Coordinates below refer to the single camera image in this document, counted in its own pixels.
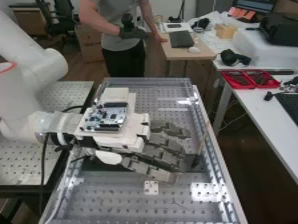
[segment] red case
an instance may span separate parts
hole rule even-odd
[[[259,75],[262,75],[266,78],[266,81],[267,81],[266,84],[261,85],[253,80],[253,78],[250,76],[251,72],[258,73],[258,74],[261,73]],[[246,70],[245,74],[249,77],[249,79],[251,79],[251,81],[255,83],[255,87],[259,89],[275,89],[275,88],[279,88],[279,86],[281,86],[281,83],[273,78],[273,76],[262,70]]]
[[[239,76],[245,78],[245,80],[249,82],[247,85],[241,84],[233,79],[233,76],[238,73]],[[247,77],[245,72],[238,70],[227,70],[221,72],[222,77],[225,78],[226,82],[230,84],[233,89],[254,89],[255,83],[254,81]]]

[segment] transparent acrylic enclosure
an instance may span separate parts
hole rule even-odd
[[[129,87],[137,93],[137,113],[149,113],[152,120],[170,121],[192,131],[192,139],[176,138],[188,154],[188,172],[176,184],[158,183],[158,195],[145,195],[146,176],[100,165],[88,168],[80,160],[61,183],[64,197],[51,223],[241,223],[209,134],[200,151],[206,121],[189,79],[110,78],[97,97],[106,87]],[[45,217],[53,211],[52,201]]]

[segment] black pants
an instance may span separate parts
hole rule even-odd
[[[110,77],[142,77],[145,72],[145,49],[142,40],[125,51],[102,49]]]

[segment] circuit board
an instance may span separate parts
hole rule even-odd
[[[94,105],[85,119],[85,132],[117,132],[125,122],[128,103]]]

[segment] red box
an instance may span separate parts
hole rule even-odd
[[[262,71],[262,70],[246,70],[245,74],[251,79],[251,81],[255,83],[255,87],[261,89],[275,89],[279,88],[281,83],[273,78],[273,76]]]
[[[243,71],[227,70],[221,72],[222,77],[234,89],[254,89],[255,83]]]

